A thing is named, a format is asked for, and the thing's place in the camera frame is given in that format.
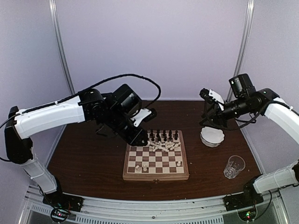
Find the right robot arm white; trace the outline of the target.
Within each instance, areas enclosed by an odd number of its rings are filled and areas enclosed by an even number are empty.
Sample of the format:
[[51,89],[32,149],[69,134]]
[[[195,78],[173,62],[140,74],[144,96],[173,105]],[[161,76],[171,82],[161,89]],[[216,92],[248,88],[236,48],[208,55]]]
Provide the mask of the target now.
[[[275,155],[280,155],[279,149],[299,145],[299,114],[288,105],[272,89],[256,90],[248,74],[240,74],[229,80],[234,100],[226,102],[220,94],[211,89],[203,88],[199,95],[205,101],[204,114],[200,124],[216,130],[229,131],[227,122],[239,119],[240,116],[251,114],[253,117],[243,121],[238,129],[246,127],[259,116],[264,116],[272,122],[273,130],[262,131],[260,140],[267,147],[273,147]],[[273,189],[282,189],[299,185],[299,160],[287,159],[280,162],[277,170],[262,174],[250,180],[240,194],[240,203],[251,205],[257,195]]]

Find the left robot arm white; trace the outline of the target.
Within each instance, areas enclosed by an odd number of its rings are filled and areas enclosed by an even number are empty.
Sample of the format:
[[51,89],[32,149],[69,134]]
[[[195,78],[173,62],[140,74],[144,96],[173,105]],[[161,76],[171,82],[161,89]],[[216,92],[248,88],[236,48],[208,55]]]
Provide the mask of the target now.
[[145,146],[147,132],[141,123],[157,116],[151,104],[143,105],[142,99],[127,84],[110,93],[101,93],[93,84],[58,101],[19,109],[12,107],[8,119],[1,124],[4,130],[5,162],[20,165],[29,177],[49,195],[57,207],[67,203],[57,178],[38,161],[33,153],[35,134],[65,126],[94,121],[104,124],[132,146]]

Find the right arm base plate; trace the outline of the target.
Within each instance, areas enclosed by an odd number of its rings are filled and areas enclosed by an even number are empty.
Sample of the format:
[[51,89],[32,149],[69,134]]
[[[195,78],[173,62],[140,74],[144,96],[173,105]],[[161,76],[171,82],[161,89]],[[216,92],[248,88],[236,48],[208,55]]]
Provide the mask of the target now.
[[255,205],[264,201],[261,195],[254,199],[247,199],[243,193],[236,195],[227,195],[223,198],[226,211],[240,210],[247,207],[254,207]]

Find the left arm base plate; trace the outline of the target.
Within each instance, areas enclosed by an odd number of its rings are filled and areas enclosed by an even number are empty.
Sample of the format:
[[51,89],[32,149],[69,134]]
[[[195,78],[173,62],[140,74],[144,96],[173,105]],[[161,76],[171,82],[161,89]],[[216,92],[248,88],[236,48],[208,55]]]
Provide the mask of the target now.
[[84,199],[80,196],[73,196],[63,193],[62,191],[55,191],[50,194],[43,195],[43,203],[51,205],[52,207],[80,212]]

